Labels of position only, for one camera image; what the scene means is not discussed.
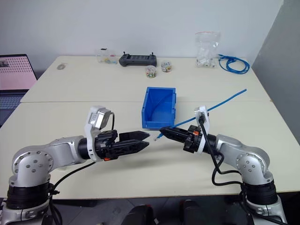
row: table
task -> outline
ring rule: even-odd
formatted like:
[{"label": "table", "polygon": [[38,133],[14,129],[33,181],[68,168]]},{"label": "table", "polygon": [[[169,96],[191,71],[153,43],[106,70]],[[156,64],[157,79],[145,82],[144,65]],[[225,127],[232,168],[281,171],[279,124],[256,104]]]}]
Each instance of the table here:
[{"label": "table", "polygon": [[[29,145],[41,145],[60,137],[84,135],[83,127],[92,105],[103,105],[115,112],[119,133],[144,130],[151,134],[143,151],[117,160],[96,163],[73,174],[59,186],[56,199],[97,199],[174,195],[236,194],[238,185],[216,187],[211,183],[213,163],[207,154],[191,154],[181,143],[161,138],[158,131],[141,129],[142,102],[48,102],[21,103],[0,129],[0,197],[5,197],[12,175],[11,159]],[[193,109],[215,102],[177,102],[176,122],[193,117]],[[211,134],[237,138],[249,146],[264,149],[270,156],[270,171],[278,192],[300,191],[297,179],[300,146],[270,101],[231,101],[210,112]],[[55,183],[68,172],[51,172]],[[232,167],[222,165],[222,170]],[[237,174],[217,176],[219,182],[240,180]]]},{"label": "table", "polygon": [[[171,61],[171,72],[161,71],[163,60]],[[66,67],[57,70],[61,63]],[[270,100],[252,69],[237,75],[220,67],[197,68],[189,58],[158,58],[157,65],[157,77],[149,79],[144,67],[98,63],[93,56],[59,56],[21,102],[142,102],[148,86],[177,88],[177,102],[220,102],[245,88],[247,95],[233,101]]]}]

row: black cable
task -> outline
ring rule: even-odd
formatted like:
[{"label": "black cable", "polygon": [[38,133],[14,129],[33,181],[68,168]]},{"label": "black cable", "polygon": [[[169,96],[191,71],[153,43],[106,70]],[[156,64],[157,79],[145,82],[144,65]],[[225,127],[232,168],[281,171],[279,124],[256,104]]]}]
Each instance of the black cable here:
[{"label": "black cable", "polygon": [[112,130],[113,130],[113,128],[114,128],[114,113],[112,112],[111,114],[112,114]]},{"label": "black cable", "polygon": [[57,215],[57,216],[58,216],[58,218],[59,218],[60,225],[62,225],[62,216],[61,216],[61,213],[60,213],[60,211],[58,210],[58,208],[57,208],[55,205],[53,205],[53,209],[54,209],[54,211],[55,211],[56,215]]},{"label": "black cable", "polygon": [[96,162],[92,162],[90,164],[87,164],[85,166],[82,166],[76,170],[73,170],[72,172],[69,172],[67,175],[63,176],[59,181],[57,181],[55,183],[55,185],[52,187],[52,190],[51,190],[51,193],[50,193],[50,198],[49,198],[49,208],[50,208],[50,211],[52,213],[52,216],[53,216],[53,219],[54,219],[54,222],[56,225],[62,225],[62,216],[59,212],[59,210],[54,206],[53,204],[53,199],[52,199],[52,195],[55,193],[55,189],[56,187],[64,180],[66,179],[67,177],[71,176],[72,174],[80,171],[80,170],[83,170],[93,164],[95,164]]},{"label": "black cable", "polygon": [[217,172],[218,172],[219,174],[228,174],[228,173],[239,173],[239,174],[240,174],[240,172],[237,171],[237,170],[227,170],[227,171],[221,171],[221,170],[220,170],[220,168],[219,168],[219,166],[218,166],[218,163],[217,163],[217,161],[216,161],[215,155],[214,155],[214,153],[213,153],[213,150],[211,149],[210,142],[209,142],[209,140],[208,140],[207,133],[206,133],[204,124],[203,124],[203,122],[202,122],[201,119],[199,120],[199,123],[200,123],[201,130],[202,130],[202,132],[203,132],[203,136],[204,136],[205,142],[207,143],[207,146],[208,146],[208,150],[209,150],[209,152],[210,152],[211,159],[212,159],[212,161],[213,161],[213,163],[214,163],[214,165],[215,165],[215,169],[217,170]]},{"label": "black cable", "polygon": [[[221,159],[217,164],[218,167],[220,167],[221,164],[224,161],[224,155],[221,152],[219,152],[219,155],[221,156]],[[214,171],[212,172],[211,181],[216,186],[224,186],[224,185],[229,185],[229,184],[240,184],[240,185],[242,185],[242,183],[239,182],[239,181],[228,181],[228,182],[224,182],[224,183],[216,183],[216,181],[215,181],[216,173],[217,173],[217,169],[215,168]]]},{"label": "black cable", "polygon": [[52,195],[50,196],[50,199],[49,199],[49,208],[52,213],[52,217],[53,217],[55,224],[62,225],[62,217],[61,217],[61,214],[58,211],[58,209],[53,205]]},{"label": "black cable", "polygon": [[87,165],[85,165],[85,166],[83,166],[83,167],[80,167],[80,168],[78,168],[78,169],[76,169],[76,170],[73,170],[72,172],[69,172],[67,175],[63,176],[59,181],[57,181],[57,182],[55,183],[55,185],[53,186],[52,191],[54,191],[54,190],[56,189],[56,187],[57,187],[57,186],[58,186],[65,178],[67,178],[67,177],[71,176],[73,173],[76,173],[76,172],[78,172],[78,171],[80,171],[80,170],[83,170],[83,169],[85,169],[85,168],[87,168],[87,167],[89,167],[89,166],[91,166],[91,165],[93,165],[93,164],[95,164],[95,162],[92,162],[92,163],[87,164]]}]

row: black remote controller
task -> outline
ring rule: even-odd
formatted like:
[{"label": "black remote controller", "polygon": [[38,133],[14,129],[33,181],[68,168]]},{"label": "black remote controller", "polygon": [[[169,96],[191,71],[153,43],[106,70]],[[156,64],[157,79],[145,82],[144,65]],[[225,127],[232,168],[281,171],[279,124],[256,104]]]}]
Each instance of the black remote controller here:
[{"label": "black remote controller", "polygon": [[130,54],[125,54],[122,55],[122,57],[119,59],[119,63],[121,66],[148,66],[148,65],[153,65],[156,67],[157,61],[156,61],[156,56],[153,55],[130,55]]}]

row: clear plastic bag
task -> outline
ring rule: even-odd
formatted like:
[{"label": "clear plastic bag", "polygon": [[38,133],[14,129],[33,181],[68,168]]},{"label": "clear plastic bag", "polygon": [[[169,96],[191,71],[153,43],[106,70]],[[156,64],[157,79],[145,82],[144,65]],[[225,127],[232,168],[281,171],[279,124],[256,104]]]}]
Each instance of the clear plastic bag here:
[{"label": "clear plastic bag", "polygon": [[117,57],[116,54],[107,48],[101,48],[96,50],[96,58],[97,61],[105,62],[108,64],[117,64]]},{"label": "clear plastic bag", "polygon": [[197,44],[196,65],[198,67],[214,68],[216,66],[214,58],[220,41],[220,32],[198,32],[195,35]]}]

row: small plastic container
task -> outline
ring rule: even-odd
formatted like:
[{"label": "small plastic container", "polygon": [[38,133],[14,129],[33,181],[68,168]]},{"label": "small plastic container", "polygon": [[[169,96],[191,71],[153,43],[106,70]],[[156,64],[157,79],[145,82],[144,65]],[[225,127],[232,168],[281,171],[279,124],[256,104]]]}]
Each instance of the small plastic container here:
[{"label": "small plastic container", "polygon": [[99,63],[117,64],[116,54],[112,50],[107,48],[101,48],[97,50],[96,58]]},{"label": "small plastic container", "polygon": [[148,87],[142,106],[142,127],[160,129],[175,122],[175,88]]},{"label": "small plastic container", "polygon": [[171,62],[168,60],[165,60],[161,63],[161,70],[163,72],[170,72],[172,70]]},{"label": "small plastic container", "polygon": [[145,71],[146,71],[146,76],[148,78],[156,77],[156,68],[155,68],[155,66],[146,66]]}]

